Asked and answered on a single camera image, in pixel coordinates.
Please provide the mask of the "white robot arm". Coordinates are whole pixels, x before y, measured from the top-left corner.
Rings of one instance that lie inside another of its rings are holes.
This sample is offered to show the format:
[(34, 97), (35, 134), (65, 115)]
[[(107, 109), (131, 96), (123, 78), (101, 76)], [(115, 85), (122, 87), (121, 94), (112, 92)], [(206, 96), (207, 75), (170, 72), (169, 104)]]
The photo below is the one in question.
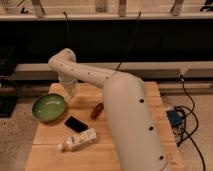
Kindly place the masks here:
[(68, 48), (48, 64), (61, 80), (78, 79), (102, 89), (104, 111), (121, 171), (171, 171), (152, 114), (144, 82), (129, 73), (75, 62)]

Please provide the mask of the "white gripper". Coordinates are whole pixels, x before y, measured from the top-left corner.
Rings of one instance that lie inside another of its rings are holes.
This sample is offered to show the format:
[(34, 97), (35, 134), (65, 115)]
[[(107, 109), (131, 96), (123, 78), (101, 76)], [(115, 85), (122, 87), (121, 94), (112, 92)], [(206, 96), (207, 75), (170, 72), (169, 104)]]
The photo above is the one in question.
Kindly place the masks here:
[(76, 93), (77, 80), (76, 79), (67, 80), (59, 78), (59, 82), (67, 92), (66, 99), (71, 100)]

